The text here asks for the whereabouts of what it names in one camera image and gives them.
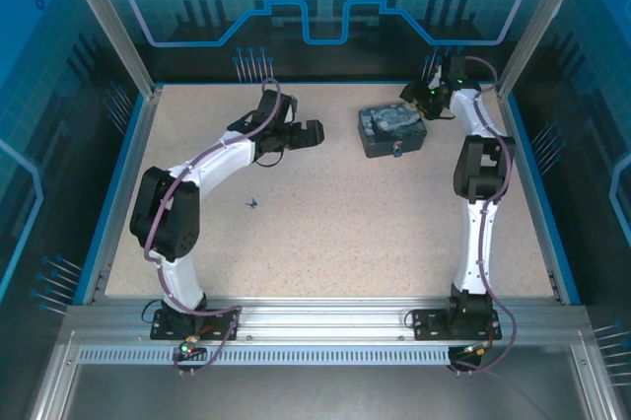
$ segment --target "black mounting plate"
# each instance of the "black mounting plate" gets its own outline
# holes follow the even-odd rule
[[[450,325],[445,309],[413,310],[410,315],[416,341],[486,341],[489,339],[486,323],[482,319],[480,322],[469,321]],[[493,329],[493,339],[502,339],[502,327],[495,310],[492,311],[492,322],[497,322],[497,327]]]
[[[196,316],[195,318],[203,321],[202,326],[206,327],[208,324],[212,325],[212,329],[204,329],[200,339],[202,341],[221,341],[226,336],[226,332],[230,329],[230,323],[233,321],[237,314],[229,313],[219,316]],[[229,341],[237,339],[237,330],[235,327],[233,332],[228,337]],[[154,312],[154,319],[151,325],[151,333],[149,337],[153,340],[161,341],[182,341],[186,336],[190,336],[190,331],[183,332],[181,327],[176,323],[173,318],[173,312],[168,312],[164,309],[157,309]]]

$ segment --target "glass wall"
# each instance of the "glass wall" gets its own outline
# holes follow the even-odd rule
[[[628,329],[631,0],[565,0],[515,96],[594,325]]]
[[[409,79],[450,53],[501,70],[538,2],[112,1],[162,82]]]
[[[0,50],[0,417],[17,419],[76,288],[138,92],[85,0],[0,0]]]

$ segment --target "enclosure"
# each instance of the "enclosure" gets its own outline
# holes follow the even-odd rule
[[[628,416],[631,0],[0,9],[2,418]],[[483,103],[517,145],[491,249],[517,341],[472,379],[445,368],[464,343],[415,340],[405,319],[441,308],[458,269],[462,132],[425,120],[419,151],[367,159],[357,127],[458,56],[496,69]],[[494,82],[478,61],[466,71]],[[203,201],[197,277],[209,307],[244,308],[216,366],[183,381],[179,342],[141,319],[163,293],[129,231],[140,177],[215,143],[266,78],[325,137]],[[509,345],[498,312],[490,359]]]

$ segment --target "beige speckled floor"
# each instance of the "beige speckled floor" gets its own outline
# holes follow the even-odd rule
[[[461,201],[452,176],[462,145],[454,121],[428,122],[420,151],[367,159],[357,131],[366,105],[397,101],[401,85],[287,85],[298,120],[317,118],[324,142],[288,152],[273,169],[240,170],[203,202],[194,250],[215,296],[438,296],[460,258]],[[168,168],[215,142],[256,108],[259,86],[165,86],[141,173]],[[495,103],[487,103],[496,123]],[[514,173],[493,231],[491,281],[500,295],[551,289]],[[255,209],[246,203],[252,198]],[[152,265],[125,224],[106,294],[157,296]]]

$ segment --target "white arm segment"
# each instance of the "white arm segment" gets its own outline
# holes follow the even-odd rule
[[[476,90],[459,90],[452,95],[450,110],[456,117],[457,122],[462,127],[465,135],[478,135],[482,137],[493,137],[493,135],[484,127],[478,118],[475,108],[473,107],[473,99],[477,95]],[[490,127],[500,135],[503,135],[493,124],[491,117],[486,112],[486,107],[482,99],[478,99],[480,113]],[[460,261],[460,267],[454,280],[454,285],[459,291],[467,290],[469,294],[483,295],[486,293],[484,283],[480,278],[480,269],[477,264],[478,260],[478,244],[480,238],[481,211],[484,201],[476,201],[471,204],[466,199],[462,200],[462,209],[464,216],[463,229],[463,254]],[[491,255],[491,236],[493,233],[493,223],[495,222],[495,214],[498,205],[491,203],[488,207],[488,214],[484,224],[484,274],[491,284],[489,276],[489,256]]]
[[[236,131],[226,132],[219,143],[234,139],[242,134]],[[199,162],[193,171],[188,174],[183,181],[194,181],[199,186],[199,198],[204,197],[226,177],[236,172],[238,169],[247,167],[254,160],[255,144],[249,139],[223,147],[204,158]],[[187,161],[179,166],[169,169],[172,176],[177,177],[191,161]],[[195,310],[201,302],[204,292],[197,282],[195,268],[193,267],[192,252],[186,256],[168,262],[161,255],[152,251],[152,255],[158,257],[163,262],[163,273],[171,293],[178,301],[190,310]],[[165,302],[180,311],[171,299],[165,295]]]

